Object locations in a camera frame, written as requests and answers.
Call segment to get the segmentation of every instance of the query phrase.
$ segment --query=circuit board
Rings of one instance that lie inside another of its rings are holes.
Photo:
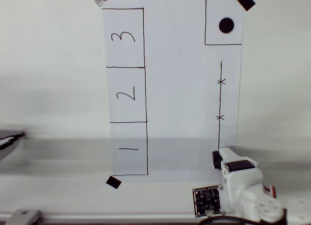
[[[218,186],[192,190],[196,217],[220,213]]]

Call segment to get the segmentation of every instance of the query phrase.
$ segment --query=black tape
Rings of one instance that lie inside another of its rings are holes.
[[[226,163],[231,172],[254,168],[255,166],[248,160],[240,160]]]
[[[256,3],[253,0],[238,0],[241,6],[244,7],[246,11],[252,8]]]
[[[213,164],[215,169],[220,169],[221,170],[221,162],[223,158],[219,154],[218,151],[213,151]]]
[[[117,178],[114,178],[113,176],[110,176],[106,181],[106,184],[114,187],[115,189],[117,189],[121,183],[122,181],[118,180]]]

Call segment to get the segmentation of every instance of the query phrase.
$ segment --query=metal bracket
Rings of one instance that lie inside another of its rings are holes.
[[[32,225],[41,218],[39,210],[18,209],[5,225]]]

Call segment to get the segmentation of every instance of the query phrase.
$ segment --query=black cable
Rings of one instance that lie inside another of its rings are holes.
[[[258,222],[254,222],[248,219],[244,218],[239,218],[239,217],[232,217],[232,216],[215,216],[215,217],[210,217],[207,219],[202,220],[198,225],[213,225],[213,221],[217,220],[229,220],[229,221],[236,221],[236,222],[241,222],[241,223],[246,223],[246,224],[251,224],[251,225],[260,225]]]
[[[11,146],[15,141],[17,141],[19,138],[21,138],[22,136],[24,136],[25,133],[21,133],[21,134],[16,134],[16,135],[11,135],[5,138],[1,138],[0,140],[6,139],[6,138],[11,138],[9,141],[5,142],[4,144],[0,145],[0,150],[3,150],[9,146]]]

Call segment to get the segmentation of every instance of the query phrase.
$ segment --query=number 2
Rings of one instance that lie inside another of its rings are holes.
[[[118,92],[118,93],[117,93],[117,98],[118,98],[118,99],[119,99],[119,95],[120,95],[120,94],[126,95],[126,96],[130,97],[132,100],[136,100],[136,99],[135,99],[135,86],[133,86],[133,96],[130,96],[130,95],[128,95],[128,94],[126,94],[126,93],[123,93],[123,92]]]

